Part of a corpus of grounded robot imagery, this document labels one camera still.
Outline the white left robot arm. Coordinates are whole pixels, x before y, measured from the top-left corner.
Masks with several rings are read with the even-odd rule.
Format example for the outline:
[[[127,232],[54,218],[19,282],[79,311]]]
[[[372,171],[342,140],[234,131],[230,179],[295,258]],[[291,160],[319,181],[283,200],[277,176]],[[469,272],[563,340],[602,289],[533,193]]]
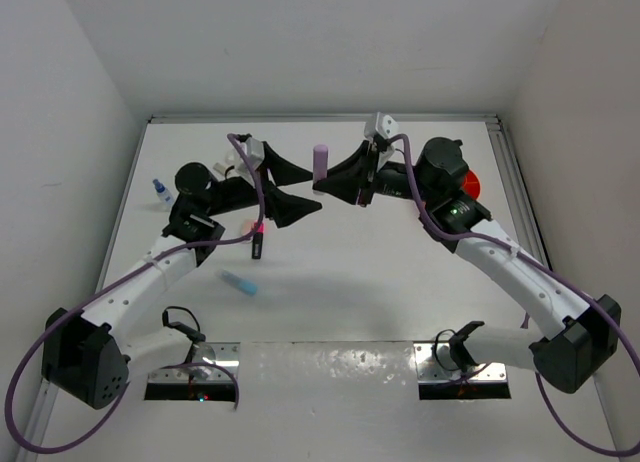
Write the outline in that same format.
[[[393,142],[375,137],[315,178],[314,190],[361,207],[376,194],[413,200],[431,238],[488,276],[540,330],[527,336],[470,322],[448,341],[457,369],[500,362],[575,393],[616,352],[620,305],[608,295],[593,299],[570,287],[506,234],[463,187],[469,167],[461,141],[433,138],[413,160],[407,136],[397,138],[404,145],[403,162],[381,164],[383,150]]]

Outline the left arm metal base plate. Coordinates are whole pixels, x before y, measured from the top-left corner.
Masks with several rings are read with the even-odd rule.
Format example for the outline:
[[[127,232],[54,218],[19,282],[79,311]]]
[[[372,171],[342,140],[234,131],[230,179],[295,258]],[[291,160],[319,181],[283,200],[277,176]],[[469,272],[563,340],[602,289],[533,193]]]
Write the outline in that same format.
[[[192,382],[199,384],[221,384],[231,381],[230,376],[238,376],[241,347],[239,343],[206,342],[197,346],[187,363],[191,366],[174,369],[159,369],[152,372],[147,381],[152,384]]]

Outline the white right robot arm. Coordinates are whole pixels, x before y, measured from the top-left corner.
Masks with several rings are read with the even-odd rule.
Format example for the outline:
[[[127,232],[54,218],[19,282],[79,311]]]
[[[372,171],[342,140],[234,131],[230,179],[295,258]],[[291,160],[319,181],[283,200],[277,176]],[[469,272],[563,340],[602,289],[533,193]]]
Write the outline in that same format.
[[[224,227],[214,216],[257,205],[279,228],[321,209],[310,199],[283,192],[308,182],[311,171],[278,155],[268,143],[249,135],[235,139],[234,175],[218,179],[204,164],[190,162],[175,175],[178,196],[169,222],[152,248],[117,288],[70,315],[64,309],[47,321],[42,374],[76,399],[102,409],[127,383],[164,366],[190,362],[206,337],[162,316],[157,332],[134,340],[136,321],[168,289],[199,268],[220,244]]]

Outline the purple translucent highlighter pen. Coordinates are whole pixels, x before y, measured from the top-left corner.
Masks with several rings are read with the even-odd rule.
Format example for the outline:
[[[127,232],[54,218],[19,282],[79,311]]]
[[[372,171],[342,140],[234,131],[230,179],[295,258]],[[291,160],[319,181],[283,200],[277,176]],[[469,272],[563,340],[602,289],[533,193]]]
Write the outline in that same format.
[[[321,195],[321,192],[315,189],[315,184],[327,177],[329,160],[329,149],[324,144],[318,144],[313,148],[313,183],[312,190],[315,195]]]

